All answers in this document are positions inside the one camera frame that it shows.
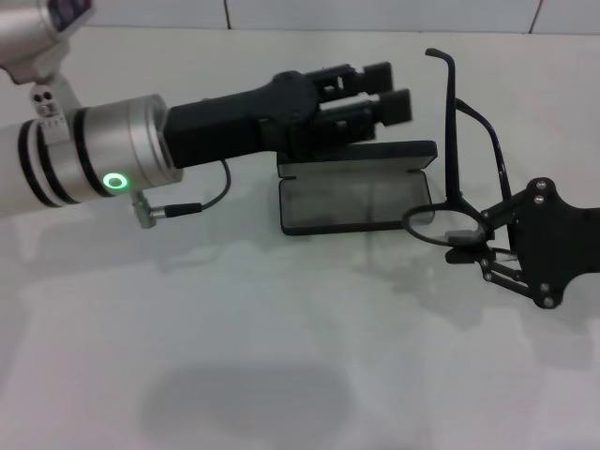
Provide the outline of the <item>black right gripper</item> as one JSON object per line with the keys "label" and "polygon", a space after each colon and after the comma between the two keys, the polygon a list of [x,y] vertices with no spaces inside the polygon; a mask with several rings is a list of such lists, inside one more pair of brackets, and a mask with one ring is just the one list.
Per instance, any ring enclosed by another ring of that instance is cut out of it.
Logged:
{"label": "black right gripper", "polygon": [[[497,247],[454,247],[445,259],[450,264],[477,264],[486,282],[531,296],[539,308],[557,308],[571,281],[599,272],[599,210],[568,204],[549,178],[533,179],[521,193],[485,212],[467,202],[458,187],[451,187],[447,212],[448,244],[484,244],[515,215],[517,254]],[[521,270],[504,265],[517,260]]]}

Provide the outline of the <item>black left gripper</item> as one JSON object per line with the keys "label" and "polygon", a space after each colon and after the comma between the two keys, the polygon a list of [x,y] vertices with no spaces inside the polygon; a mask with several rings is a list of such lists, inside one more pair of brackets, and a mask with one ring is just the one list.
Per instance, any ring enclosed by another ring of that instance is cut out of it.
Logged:
{"label": "black left gripper", "polygon": [[314,83],[297,71],[282,72],[257,89],[170,108],[166,144],[178,169],[295,151],[318,110]]}

